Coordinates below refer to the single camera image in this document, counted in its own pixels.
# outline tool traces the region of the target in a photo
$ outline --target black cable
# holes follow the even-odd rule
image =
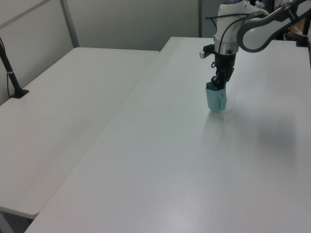
[[[229,29],[233,24],[235,24],[235,23],[237,23],[237,22],[239,22],[239,21],[242,21],[242,20],[244,20],[244,19],[245,19],[245,17],[244,17],[244,18],[239,18],[239,19],[233,21],[233,22],[225,29],[225,31],[224,31],[224,33],[223,33],[223,35],[222,35],[222,38],[221,38],[221,40],[220,40],[220,43],[219,43],[218,55],[217,55],[217,59],[216,59],[216,60],[218,60],[218,57],[219,57],[219,54],[220,54],[220,49],[221,49],[221,46],[222,46],[222,43],[223,43],[223,39],[224,39],[225,33],[228,31],[228,29]]]
[[[214,24],[215,28],[217,29],[217,24],[215,23],[215,18],[224,18],[224,17],[231,17],[231,16],[247,16],[248,14],[229,14],[223,16],[213,16],[213,17],[205,17],[205,19],[209,19]]]
[[[9,74],[6,73],[6,87],[8,89],[8,95],[9,95],[9,98],[11,97],[10,95],[10,91],[9,91]]]
[[[241,13],[241,14],[228,14],[228,15],[223,15],[223,16],[213,16],[213,17],[205,17],[205,19],[214,19],[214,18],[225,18],[225,17],[231,17],[231,16],[247,16],[249,14],[246,13]]]
[[[217,29],[217,24],[215,23],[215,21],[212,18],[209,18],[210,21],[212,21],[212,23],[214,24],[215,28]]]

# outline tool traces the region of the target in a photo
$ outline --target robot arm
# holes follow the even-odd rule
[[[234,70],[236,53],[241,47],[247,52],[265,49],[282,30],[311,15],[311,0],[290,0],[281,8],[268,12],[245,0],[225,0],[220,5],[214,45],[205,46],[200,57],[215,55],[212,67],[216,76],[211,81],[217,90],[225,88]]]
[[[239,46],[247,52],[259,52],[284,29],[311,14],[311,0],[291,0],[265,18],[246,17],[237,33]]]

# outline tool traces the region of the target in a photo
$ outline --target white wall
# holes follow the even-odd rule
[[[7,56],[24,87],[72,49],[59,0],[50,0],[0,30]],[[0,104],[8,100],[0,63]]]
[[[198,37],[197,0],[65,0],[81,47],[161,50]]]
[[[219,6],[225,0],[202,0],[202,37],[212,38],[216,34],[216,28],[205,17],[218,15]]]

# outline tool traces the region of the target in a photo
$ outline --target floor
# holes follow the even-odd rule
[[[33,220],[0,211],[0,233],[24,233]]]

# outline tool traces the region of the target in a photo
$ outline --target white table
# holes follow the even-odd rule
[[[239,51],[212,114],[211,42],[170,39],[27,233],[310,232],[307,49]]]
[[[158,54],[74,49],[3,104],[0,210],[34,218]]]

